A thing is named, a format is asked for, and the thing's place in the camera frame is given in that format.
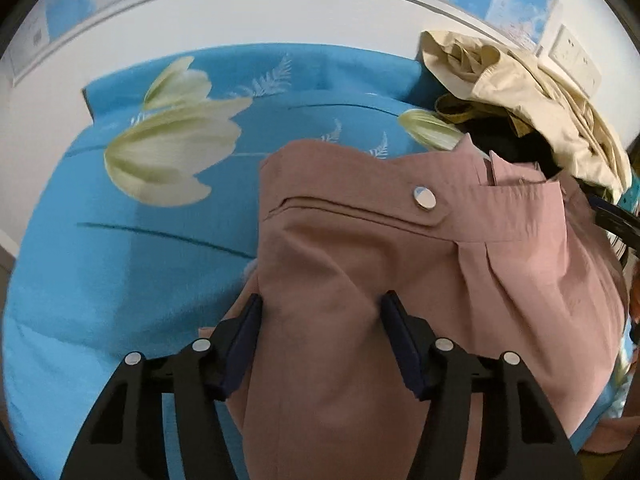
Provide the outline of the pink coat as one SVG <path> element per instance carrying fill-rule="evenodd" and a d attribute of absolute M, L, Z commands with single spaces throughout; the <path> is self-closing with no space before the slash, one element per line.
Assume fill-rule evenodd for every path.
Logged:
<path fill-rule="evenodd" d="M 382 160 L 295 141 L 260 167 L 255 359 L 228 408 L 253 479 L 402 479 L 427 405 L 384 292 L 471 353 L 518 353 L 568 434 L 612 374 L 628 292 L 568 174 L 450 152 Z"/>

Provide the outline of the teal perforated plastic basket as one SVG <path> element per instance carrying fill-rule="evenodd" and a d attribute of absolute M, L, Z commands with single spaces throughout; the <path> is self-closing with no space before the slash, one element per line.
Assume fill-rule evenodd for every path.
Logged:
<path fill-rule="evenodd" d="M 624 211 L 627 211 L 630 214 L 634 214 L 636 216 L 639 213 L 639 202 L 640 202 L 640 179 L 638 177 L 638 174 L 633 172 L 631 186 L 630 188 L 628 188 L 628 190 L 622 195 L 620 200 L 617 202 L 617 206 L 622 208 Z"/>

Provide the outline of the cream beige garment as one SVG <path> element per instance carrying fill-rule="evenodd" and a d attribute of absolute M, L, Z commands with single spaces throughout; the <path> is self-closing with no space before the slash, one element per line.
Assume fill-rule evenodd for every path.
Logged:
<path fill-rule="evenodd" d="M 620 136 L 582 92 L 519 48 L 442 30 L 421 35 L 424 66 L 457 99 L 499 107 L 548 142 L 555 163 L 605 188 L 614 202 L 632 185 Z"/>

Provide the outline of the black and mustard garment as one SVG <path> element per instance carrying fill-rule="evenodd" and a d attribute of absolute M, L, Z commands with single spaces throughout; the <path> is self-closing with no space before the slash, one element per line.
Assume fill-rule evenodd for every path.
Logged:
<path fill-rule="evenodd" d="M 512 164 L 534 166 L 546 178 L 561 171 L 548 141 L 503 107 L 460 100 L 447 93 L 436 100 L 435 112 L 469 133 L 475 146 L 486 154 L 495 152 Z"/>

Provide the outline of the blue floral bed sheet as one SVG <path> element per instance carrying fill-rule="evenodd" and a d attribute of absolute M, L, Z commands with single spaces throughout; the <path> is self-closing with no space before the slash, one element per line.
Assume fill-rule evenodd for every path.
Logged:
<path fill-rule="evenodd" d="M 500 157 L 465 134 L 441 151 L 420 147 L 412 121 L 441 94 L 419 62 L 308 44 L 205 50 L 89 84 L 93 123 L 40 197 L 4 310 L 20 463 L 65 479 L 128 353 L 170 356 L 240 314 L 253 295 L 244 288 L 257 261 L 260 167 L 281 148 L 315 140 L 389 160 L 467 140 Z M 253 479 L 229 399 L 217 411 L 233 479 Z"/>

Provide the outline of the white wall socket panel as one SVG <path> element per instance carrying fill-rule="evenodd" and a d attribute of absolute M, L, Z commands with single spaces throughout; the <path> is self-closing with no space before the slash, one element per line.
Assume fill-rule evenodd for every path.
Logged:
<path fill-rule="evenodd" d="M 549 23 L 537 48 L 545 66 L 568 78 L 585 96 L 599 89 L 602 75 L 577 37 L 561 23 Z"/>

